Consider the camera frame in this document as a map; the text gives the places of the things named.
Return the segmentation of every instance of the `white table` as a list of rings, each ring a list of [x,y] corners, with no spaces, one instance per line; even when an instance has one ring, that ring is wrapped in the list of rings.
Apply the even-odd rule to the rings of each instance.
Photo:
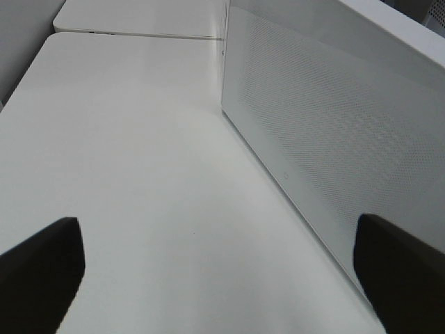
[[[0,114],[0,251],[79,217],[59,333],[384,333],[223,117],[218,43],[50,37]]]
[[[67,0],[56,31],[218,39],[227,0]]]

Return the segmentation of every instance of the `white desk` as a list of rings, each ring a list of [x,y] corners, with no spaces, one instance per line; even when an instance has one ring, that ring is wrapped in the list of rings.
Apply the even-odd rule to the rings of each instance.
[[[221,114],[218,43],[50,37],[0,114],[0,251],[79,217],[59,333],[384,333]]]
[[[224,38],[227,0],[67,0],[56,31]]]

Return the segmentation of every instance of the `black object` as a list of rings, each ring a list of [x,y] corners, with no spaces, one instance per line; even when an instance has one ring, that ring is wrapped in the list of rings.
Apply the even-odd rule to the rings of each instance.
[[[395,0],[394,8],[422,24],[434,0]]]
[[[359,218],[354,270],[388,334],[445,333],[445,255],[379,216]]]
[[[0,333],[55,333],[85,271],[79,222],[62,218],[0,256]]]

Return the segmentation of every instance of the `gray wall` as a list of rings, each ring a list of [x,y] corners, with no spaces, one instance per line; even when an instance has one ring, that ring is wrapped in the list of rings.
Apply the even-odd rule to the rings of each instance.
[[[0,100],[5,104],[65,0],[0,0]]]

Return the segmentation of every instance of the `white panel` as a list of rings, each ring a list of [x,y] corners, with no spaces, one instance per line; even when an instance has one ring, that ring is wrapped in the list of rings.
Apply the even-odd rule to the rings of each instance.
[[[226,57],[226,114],[355,282],[364,212],[445,251],[441,66],[325,0],[233,1]]]

